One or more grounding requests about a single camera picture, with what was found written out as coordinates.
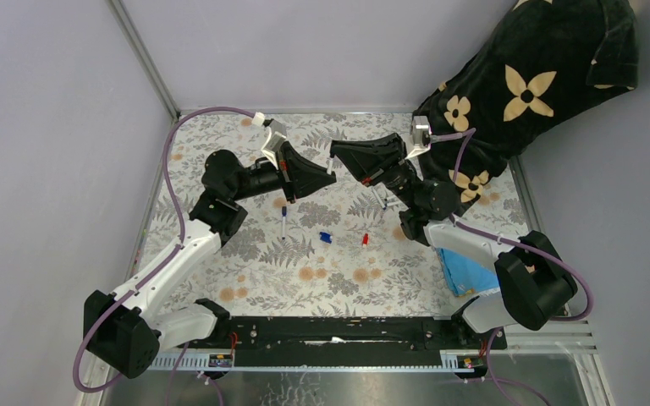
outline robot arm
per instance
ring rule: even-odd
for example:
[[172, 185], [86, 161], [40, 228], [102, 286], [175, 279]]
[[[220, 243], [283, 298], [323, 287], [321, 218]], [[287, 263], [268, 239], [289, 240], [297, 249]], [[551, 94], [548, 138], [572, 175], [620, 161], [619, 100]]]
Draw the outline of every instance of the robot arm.
[[[442, 137], [454, 140], [461, 136]], [[574, 279], [553, 262], [501, 242], [519, 239], [529, 247], [559, 258], [542, 233], [532, 231], [525, 237], [511, 238], [481, 229], [480, 233], [466, 231], [473, 227], [464, 225], [453, 215], [460, 204], [454, 184], [419, 179], [409, 161], [427, 152], [432, 138], [427, 119], [414, 117], [409, 142], [398, 134], [373, 141], [334, 140], [330, 156], [337, 157], [363, 185], [382, 183], [405, 203], [408, 208], [399, 213], [399, 219], [408, 239], [452, 250], [497, 274], [500, 292], [474, 298], [453, 319], [461, 320], [476, 333], [515, 323], [539, 330], [576, 294]], [[528, 266], [536, 270], [529, 272]]]
[[[281, 189], [290, 202], [335, 183], [334, 174], [300, 156], [285, 138], [282, 124], [267, 123], [262, 158], [243, 167], [228, 150], [213, 152], [201, 179], [205, 186], [184, 239], [173, 239], [147, 266], [110, 294], [94, 292], [85, 302], [84, 335], [116, 301], [130, 296], [103, 322], [86, 347], [128, 378], [143, 373], [158, 351], [190, 340], [227, 340], [218, 322], [229, 314], [208, 299], [159, 315], [163, 302], [193, 271], [238, 231], [247, 211], [237, 200]], [[148, 279], [168, 258], [170, 261]]]

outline metal frame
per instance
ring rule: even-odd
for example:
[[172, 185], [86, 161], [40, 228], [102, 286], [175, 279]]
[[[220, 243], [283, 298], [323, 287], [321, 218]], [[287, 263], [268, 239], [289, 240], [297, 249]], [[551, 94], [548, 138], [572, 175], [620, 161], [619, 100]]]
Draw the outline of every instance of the metal frame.
[[[153, 364], [148, 370], [172, 370], [175, 361], [180, 356], [180, 351], [163, 351], [153, 360]], [[211, 367], [208, 366], [208, 360], [211, 354], [222, 354], [221, 349], [198, 349], [196, 351], [187, 352], [180, 361], [178, 370], [191, 370], [191, 371], [208, 371], [208, 372], [449, 372], [449, 373], [469, 373], [470, 369], [459, 368], [456, 354], [450, 354], [446, 351], [440, 351], [440, 359], [442, 366], [389, 366], [383, 368], [362, 366], [333, 366], [333, 367], [306, 367], [306, 366], [286, 366], [286, 367], [272, 367], [272, 366], [234, 366], [232, 368]]]
[[158, 73], [156, 64], [153, 62], [151, 54], [148, 53], [146, 46], [143, 44], [143, 40], [140, 38], [138, 30], [135, 28], [133, 20], [128, 14], [128, 10], [125, 9], [125, 6], [121, 0], [106, 0], [106, 3], [108, 3], [108, 7], [111, 9], [113, 17], [121, 27], [126, 41], [128, 41], [131, 48], [133, 48], [135, 57], [138, 58], [138, 62], [140, 62], [141, 67], [146, 72], [146, 76], [151, 81], [153, 90], [156, 91], [156, 94], [161, 100], [161, 103], [171, 118], [178, 119], [180, 110], [175, 104], [173, 97], [170, 95], [168, 87], [163, 82], [163, 78]]
[[[131, 45], [135, 56], [138, 58], [141, 67], [151, 82], [154, 91], [161, 100], [163, 107], [166, 109], [174, 123], [182, 113], [175, 101], [173, 100], [168, 87], [163, 82], [163, 78], [158, 73], [155, 63], [146, 49], [137, 29], [129, 16], [121, 0], [106, 0], [109, 8], [113, 12], [113, 17], [117, 20], [124, 36]], [[295, 113], [323, 113], [323, 112], [348, 112], [348, 113], [403, 113], [411, 112], [413, 108], [386, 108], [373, 107], [367, 108], [366, 111], [352, 112], [348, 109], [312, 109], [312, 108], [287, 108], [265, 110], [264, 112], [274, 114], [295, 114]], [[516, 156], [510, 160], [510, 170], [515, 181], [517, 194], [520, 197], [522, 210], [527, 221], [527, 225], [532, 230], [543, 231], [543, 222], [538, 214], [536, 204], [532, 198], [529, 185], [526, 179], [526, 172], [522, 166], [521, 159]], [[141, 228], [139, 229], [138, 241], [134, 249], [132, 261], [128, 269], [126, 278], [131, 273], [131, 267], [135, 263], [138, 252], [145, 242], [144, 231], [148, 229], [151, 221], [151, 214], [154, 203], [160, 194], [162, 183], [161, 165], [159, 163], [157, 175], [154, 179], [151, 198], [148, 201], [146, 213], [144, 215]], [[586, 321], [575, 323], [558, 323], [549, 322], [539, 332], [526, 330], [521, 326], [507, 326], [505, 332], [508, 336], [509, 349], [505, 351], [493, 351], [494, 354], [570, 354], [576, 363], [580, 375], [581, 384], [587, 395], [587, 401], [591, 405], [614, 406], [614, 400], [609, 389], [609, 384], [603, 374], [601, 359], [597, 353], [595, 342], [592, 338], [591, 329]], [[453, 355], [465, 355], [473, 352], [461, 351], [443, 352], [443, 357], [447, 358]], [[163, 353], [160, 356], [173, 357], [170, 353]], [[89, 366], [85, 371], [85, 384], [88, 386], [98, 386], [105, 383], [111, 373], [111, 368], [95, 356], [90, 357]], [[102, 403], [105, 398], [104, 392], [99, 393], [79, 393], [75, 399], [75, 406], [96, 406]]]

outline table surface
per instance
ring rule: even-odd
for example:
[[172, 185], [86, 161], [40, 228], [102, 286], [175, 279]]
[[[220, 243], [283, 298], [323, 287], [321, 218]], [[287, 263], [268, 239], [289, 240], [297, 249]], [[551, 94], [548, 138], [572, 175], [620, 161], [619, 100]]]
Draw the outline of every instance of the table surface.
[[[329, 141], [372, 140], [408, 134], [409, 114], [287, 114], [297, 151], [325, 166]], [[245, 165], [260, 156], [263, 132], [234, 115], [195, 118], [177, 133], [168, 164], [176, 195], [187, 212], [202, 192], [206, 157], [233, 151]], [[243, 200], [249, 212], [240, 231], [213, 258], [197, 266], [169, 298], [163, 312], [199, 298], [214, 299], [233, 315], [451, 315], [469, 298], [446, 287], [434, 250], [405, 238], [396, 210], [383, 211], [372, 192], [340, 164], [338, 182], [288, 206], [288, 238], [281, 239], [282, 192]], [[377, 188], [384, 196], [386, 189]], [[525, 218], [511, 173], [485, 188], [465, 214], [481, 226], [522, 235]], [[333, 243], [319, 240], [321, 231]], [[369, 233], [370, 243], [361, 246]], [[174, 236], [178, 223], [162, 185], [137, 266], [150, 261]], [[586, 404], [574, 361], [566, 354], [494, 355], [493, 366], [509, 379], [541, 391], [553, 404]], [[492, 383], [464, 385], [452, 374], [433, 373], [238, 373], [221, 380], [226, 404], [505, 404]], [[102, 404], [163, 404], [168, 373], [148, 371], [121, 381]], [[541, 401], [509, 387], [521, 404]], [[191, 372], [176, 374], [172, 404], [217, 404], [214, 389]]]
[[[409, 134], [409, 114], [275, 115], [303, 156], [325, 166], [330, 140], [373, 140]], [[261, 156], [262, 129], [236, 115], [200, 116], [176, 135], [168, 170], [184, 212], [196, 203], [206, 157], [228, 149], [244, 165]], [[197, 266], [164, 305], [169, 312], [196, 299], [217, 301], [233, 315], [451, 315], [469, 298], [446, 286], [433, 249], [409, 241], [398, 212], [383, 211], [366, 188], [336, 162], [338, 182], [288, 205], [287, 239], [281, 239], [283, 193], [243, 200], [249, 212], [240, 231], [214, 257]], [[383, 186], [376, 191], [385, 196]], [[504, 233], [527, 232], [511, 173], [493, 179], [465, 219]], [[319, 233], [333, 235], [333, 243]], [[361, 246], [365, 233], [367, 247]], [[138, 266], [178, 234], [163, 185]]]

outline yellow flower print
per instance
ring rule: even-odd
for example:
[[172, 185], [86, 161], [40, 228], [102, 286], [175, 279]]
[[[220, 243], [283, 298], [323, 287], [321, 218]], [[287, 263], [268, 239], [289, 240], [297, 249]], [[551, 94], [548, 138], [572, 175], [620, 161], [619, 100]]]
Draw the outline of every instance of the yellow flower print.
[[[517, 2], [517, 4], [515, 5], [515, 8], [512, 8], [512, 9], [514, 10], [514, 9], [520, 7], [523, 3], [526, 3], [526, 2], [528, 2], [528, 1], [529, 1], [529, 0], [520, 0], [520, 1]], [[553, 0], [544, 0], [544, 1], [547, 2], [547, 3], [549, 3], [549, 4], [552, 4], [552, 1], [553, 1]]]
[[[454, 171], [449, 171], [449, 176], [452, 178], [454, 176]], [[472, 179], [467, 178], [467, 175], [462, 172], [457, 172], [457, 178], [454, 180], [454, 184], [457, 185], [462, 191], [460, 196], [460, 201], [466, 203], [477, 196], [482, 195], [483, 185], [489, 180], [489, 173], [483, 171], [479, 175], [472, 177]]]
[[515, 95], [515, 98], [504, 108], [504, 121], [518, 118], [528, 107], [537, 114], [554, 117], [554, 110], [544, 101], [539, 100], [539, 96], [549, 89], [556, 74], [556, 72], [538, 74], [527, 84], [516, 70], [505, 65], [504, 78], [507, 81], [507, 88]]
[[444, 119], [455, 131], [467, 131], [470, 128], [470, 121], [465, 115], [470, 112], [470, 101], [466, 97], [461, 99], [455, 95], [447, 102], [447, 111], [444, 112]]

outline floral tablecloth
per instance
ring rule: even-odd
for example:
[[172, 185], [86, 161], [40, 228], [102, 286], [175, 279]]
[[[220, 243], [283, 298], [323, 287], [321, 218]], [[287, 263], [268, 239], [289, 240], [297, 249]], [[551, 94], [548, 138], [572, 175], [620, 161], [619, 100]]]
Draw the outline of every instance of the floral tablecloth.
[[[284, 114], [273, 116], [288, 129], [303, 156], [325, 166], [329, 141], [371, 140], [408, 134], [409, 114]], [[184, 212], [202, 192], [206, 157], [229, 149], [250, 165], [260, 157], [262, 129], [236, 115], [200, 116], [176, 135], [168, 164]], [[467, 297], [446, 287], [433, 249], [409, 241], [396, 210], [383, 208], [369, 188], [356, 182], [338, 162], [337, 187], [288, 207], [287, 235], [281, 239], [281, 191], [243, 200], [249, 212], [240, 231], [204, 261], [176, 289], [163, 311], [199, 298], [214, 299], [234, 315], [451, 315]], [[387, 190], [376, 188], [381, 196]], [[485, 188], [465, 214], [505, 233], [527, 227], [511, 173]], [[319, 233], [331, 233], [326, 244]], [[363, 248], [362, 238], [369, 234]], [[165, 185], [161, 187], [141, 249], [138, 266], [150, 261], [175, 235], [178, 222]]]

